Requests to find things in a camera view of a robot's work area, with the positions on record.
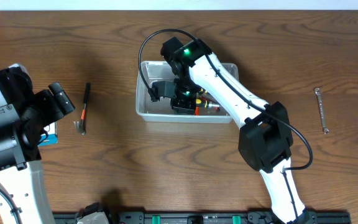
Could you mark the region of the clear plastic container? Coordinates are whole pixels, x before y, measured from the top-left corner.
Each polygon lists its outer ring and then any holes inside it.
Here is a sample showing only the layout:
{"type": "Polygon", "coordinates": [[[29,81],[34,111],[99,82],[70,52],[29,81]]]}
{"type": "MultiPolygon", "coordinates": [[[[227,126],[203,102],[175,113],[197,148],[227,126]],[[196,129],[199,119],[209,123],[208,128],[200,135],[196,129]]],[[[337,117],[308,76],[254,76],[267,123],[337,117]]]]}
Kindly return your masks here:
{"type": "MultiPolygon", "coordinates": [[[[176,76],[172,73],[169,64],[165,61],[143,61],[142,73],[149,85],[157,81],[172,82],[176,76]]],[[[178,114],[172,110],[169,98],[161,98],[153,102],[144,81],[137,78],[135,110],[145,121],[173,122],[173,123],[230,123],[229,113],[221,108],[200,108],[198,115],[178,114]]]]}

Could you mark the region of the small claw hammer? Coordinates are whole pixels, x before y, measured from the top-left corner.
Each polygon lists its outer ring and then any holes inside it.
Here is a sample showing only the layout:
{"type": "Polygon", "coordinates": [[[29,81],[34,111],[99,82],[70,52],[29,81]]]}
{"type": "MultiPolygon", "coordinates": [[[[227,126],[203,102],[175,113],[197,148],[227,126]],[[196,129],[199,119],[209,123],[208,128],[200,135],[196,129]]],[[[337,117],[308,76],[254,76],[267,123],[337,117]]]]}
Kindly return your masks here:
{"type": "Polygon", "coordinates": [[[86,109],[87,109],[87,105],[88,105],[90,89],[91,89],[91,83],[86,83],[85,93],[84,93],[84,97],[83,97],[83,108],[82,108],[82,112],[81,112],[81,118],[79,121],[73,122],[75,129],[81,135],[86,134],[85,119],[86,119],[86,109]]]}

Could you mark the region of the stubby yellow black screwdriver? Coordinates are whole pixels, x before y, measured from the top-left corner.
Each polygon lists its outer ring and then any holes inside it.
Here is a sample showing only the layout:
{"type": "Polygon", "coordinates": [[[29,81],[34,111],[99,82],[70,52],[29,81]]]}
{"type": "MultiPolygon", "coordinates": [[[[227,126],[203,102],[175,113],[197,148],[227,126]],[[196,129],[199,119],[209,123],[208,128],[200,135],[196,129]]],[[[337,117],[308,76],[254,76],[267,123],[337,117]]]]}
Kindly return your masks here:
{"type": "Polygon", "coordinates": [[[213,101],[209,101],[209,100],[203,100],[203,99],[196,99],[196,106],[197,107],[204,107],[204,108],[207,108],[207,109],[214,109],[215,111],[219,112],[220,111],[220,104],[218,103],[215,103],[213,101]]]}

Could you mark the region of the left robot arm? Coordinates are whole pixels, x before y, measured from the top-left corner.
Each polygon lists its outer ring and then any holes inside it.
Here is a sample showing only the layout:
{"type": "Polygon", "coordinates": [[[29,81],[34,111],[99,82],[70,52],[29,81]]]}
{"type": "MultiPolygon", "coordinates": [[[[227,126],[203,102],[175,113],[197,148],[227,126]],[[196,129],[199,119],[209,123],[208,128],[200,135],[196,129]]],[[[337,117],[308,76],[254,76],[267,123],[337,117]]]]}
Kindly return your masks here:
{"type": "Polygon", "coordinates": [[[58,82],[34,93],[26,68],[0,70],[0,216],[3,223],[55,223],[39,144],[45,127],[75,109],[58,82]]]}

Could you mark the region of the small silver wrench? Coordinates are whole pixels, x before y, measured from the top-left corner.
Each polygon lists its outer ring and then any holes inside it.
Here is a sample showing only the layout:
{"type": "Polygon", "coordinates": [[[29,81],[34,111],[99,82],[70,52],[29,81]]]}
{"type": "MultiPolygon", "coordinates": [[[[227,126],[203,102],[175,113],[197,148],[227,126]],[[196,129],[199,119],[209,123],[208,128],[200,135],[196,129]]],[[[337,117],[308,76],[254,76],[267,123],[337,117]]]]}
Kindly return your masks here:
{"type": "Polygon", "coordinates": [[[317,101],[318,101],[319,115],[320,115],[320,119],[321,119],[321,126],[322,126],[322,129],[323,129],[323,133],[324,134],[329,134],[329,129],[326,126],[326,118],[325,118],[325,115],[324,115],[324,107],[323,107],[320,88],[318,88],[318,87],[314,88],[314,93],[315,93],[315,95],[317,97],[317,101]]]}

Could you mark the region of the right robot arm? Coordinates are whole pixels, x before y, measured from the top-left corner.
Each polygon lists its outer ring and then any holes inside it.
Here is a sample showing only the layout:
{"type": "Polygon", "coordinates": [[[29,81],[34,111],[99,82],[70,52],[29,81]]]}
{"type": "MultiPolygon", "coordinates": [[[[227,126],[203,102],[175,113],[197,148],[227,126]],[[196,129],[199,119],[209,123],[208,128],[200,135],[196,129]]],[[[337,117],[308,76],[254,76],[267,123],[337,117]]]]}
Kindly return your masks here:
{"type": "Polygon", "coordinates": [[[209,93],[236,122],[238,150],[262,175],[273,214],[283,223],[305,222],[306,207],[291,173],[292,135],[298,131],[290,125],[287,109],[280,102],[270,105],[251,93],[199,39],[184,45],[173,37],[163,43],[160,53],[177,78],[158,95],[170,98],[173,110],[195,113],[197,97],[209,93]]]}

